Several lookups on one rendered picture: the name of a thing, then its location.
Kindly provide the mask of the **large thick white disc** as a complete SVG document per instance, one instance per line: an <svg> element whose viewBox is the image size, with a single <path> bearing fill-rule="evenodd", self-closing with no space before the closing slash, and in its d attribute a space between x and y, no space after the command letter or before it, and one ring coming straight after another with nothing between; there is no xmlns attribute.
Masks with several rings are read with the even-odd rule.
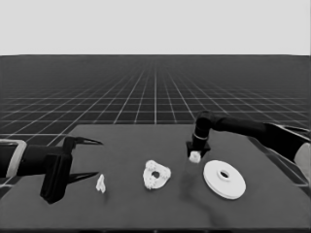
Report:
<svg viewBox="0 0 311 233"><path fill-rule="evenodd" d="M246 182L241 173L227 162L208 161L203 169L207 185L225 199L236 200L246 191Z"/></svg>

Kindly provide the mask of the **small white T-shaped piece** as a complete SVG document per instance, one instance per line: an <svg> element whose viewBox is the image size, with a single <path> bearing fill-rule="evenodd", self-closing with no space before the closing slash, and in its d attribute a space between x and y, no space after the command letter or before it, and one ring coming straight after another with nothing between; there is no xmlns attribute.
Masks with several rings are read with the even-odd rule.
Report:
<svg viewBox="0 0 311 233"><path fill-rule="evenodd" d="M96 183L96 190L104 193L106 191L105 177L101 174Z"/></svg>

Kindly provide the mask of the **round white carrier with pins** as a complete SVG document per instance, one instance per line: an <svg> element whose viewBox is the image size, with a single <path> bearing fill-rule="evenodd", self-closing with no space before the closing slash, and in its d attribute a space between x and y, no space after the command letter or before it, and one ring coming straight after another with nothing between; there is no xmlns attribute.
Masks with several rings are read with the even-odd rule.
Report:
<svg viewBox="0 0 311 233"><path fill-rule="evenodd" d="M166 167L166 166L163 166L163 165L161 165L159 163L156 163L156 164L157 164L157 167L156 167L155 171L147 170L146 169L146 165L145 165L145 170L143 172L143 181L144 181L144 184L145 184L145 181L155 180L155 188L154 189L159 189L159 188L164 187L171 177L168 180L167 179L163 179L160 176L160 169L162 167Z"/></svg>

